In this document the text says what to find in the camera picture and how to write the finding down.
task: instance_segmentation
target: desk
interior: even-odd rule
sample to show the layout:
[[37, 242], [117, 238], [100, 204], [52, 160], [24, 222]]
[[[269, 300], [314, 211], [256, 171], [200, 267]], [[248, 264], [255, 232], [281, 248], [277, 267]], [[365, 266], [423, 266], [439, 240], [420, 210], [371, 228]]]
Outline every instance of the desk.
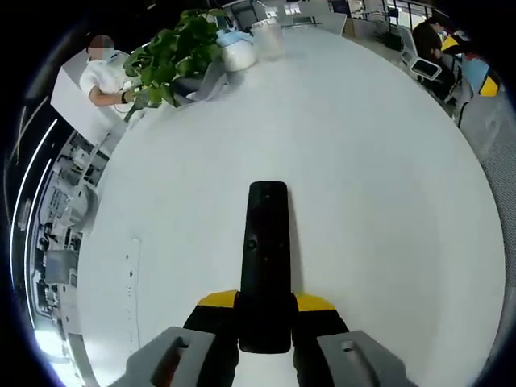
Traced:
[[[313, 27], [285, 44], [214, 101], [148, 114], [115, 149], [78, 271], [101, 385], [200, 298], [238, 289], [248, 189], [265, 179], [291, 193], [294, 290], [333, 302], [420, 386], [468, 385], [484, 366], [505, 257], [468, 143], [368, 49]], [[291, 356], [241, 353], [233, 385], [297, 385]]]

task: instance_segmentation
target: person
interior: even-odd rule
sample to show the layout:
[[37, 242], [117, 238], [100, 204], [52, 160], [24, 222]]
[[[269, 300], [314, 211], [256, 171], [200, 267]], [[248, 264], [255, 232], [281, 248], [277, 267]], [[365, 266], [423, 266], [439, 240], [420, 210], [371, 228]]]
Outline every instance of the person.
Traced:
[[86, 48], [88, 63], [79, 86], [95, 106], [109, 106], [122, 119], [131, 109], [134, 94], [123, 63], [128, 55], [114, 49], [107, 35], [97, 35]]
[[443, 62], [443, 53], [441, 52], [443, 42], [439, 36], [439, 33], [443, 31], [444, 26], [435, 16], [420, 23], [412, 31], [418, 55], [437, 64], [442, 69], [435, 81], [426, 82], [427, 87], [441, 100], [448, 96], [451, 87], [455, 84], [455, 75]]

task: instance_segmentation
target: potted plant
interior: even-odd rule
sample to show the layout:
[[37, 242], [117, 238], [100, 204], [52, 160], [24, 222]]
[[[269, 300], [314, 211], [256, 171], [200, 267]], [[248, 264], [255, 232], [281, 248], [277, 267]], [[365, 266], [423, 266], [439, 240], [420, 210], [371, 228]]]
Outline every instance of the potted plant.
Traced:
[[173, 30], [164, 29], [146, 47], [137, 48], [125, 61], [128, 77], [139, 77], [135, 105], [127, 114], [144, 107], [158, 107], [163, 100], [177, 106], [172, 82], [179, 77], [202, 79], [221, 50], [215, 43], [217, 25], [207, 15], [224, 15], [222, 10], [186, 10]]

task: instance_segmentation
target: white table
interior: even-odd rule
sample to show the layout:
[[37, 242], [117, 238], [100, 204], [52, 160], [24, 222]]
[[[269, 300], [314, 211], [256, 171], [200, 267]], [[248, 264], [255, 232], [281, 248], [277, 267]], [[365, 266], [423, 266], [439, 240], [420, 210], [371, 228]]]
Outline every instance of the white table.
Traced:
[[[285, 31], [285, 43], [283, 60], [249, 68], [237, 89], [160, 108], [115, 149], [79, 261], [81, 329], [101, 385], [200, 298], [238, 289], [259, 180], [284, 181], [292, 196], [295, 290], [333, 302], [420, 386], [467, 385], [482, 369], [505, 259], [473, 152], [428, 94], [369, 50], [311, 27]], [[233, 385], [297, 385], [291, 356], [241, 354]]]

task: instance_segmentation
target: white shirt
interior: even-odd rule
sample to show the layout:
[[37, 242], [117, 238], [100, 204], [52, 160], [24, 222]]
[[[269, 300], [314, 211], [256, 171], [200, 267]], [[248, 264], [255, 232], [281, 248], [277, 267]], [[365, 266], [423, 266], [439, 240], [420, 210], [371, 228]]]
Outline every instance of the white shirt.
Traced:
[[[131, 79], [123, 69], [123, 62], [129, 56], [125, 52], [116, 51], [111, 60], [90, 60], [79, 80], [79, 87], [89, 96], [93, 87], [97, 86], [106, 94], [120, 93], [129, 89]], [[122, 119], [132, 108], [132, 102], [109, 106]]]

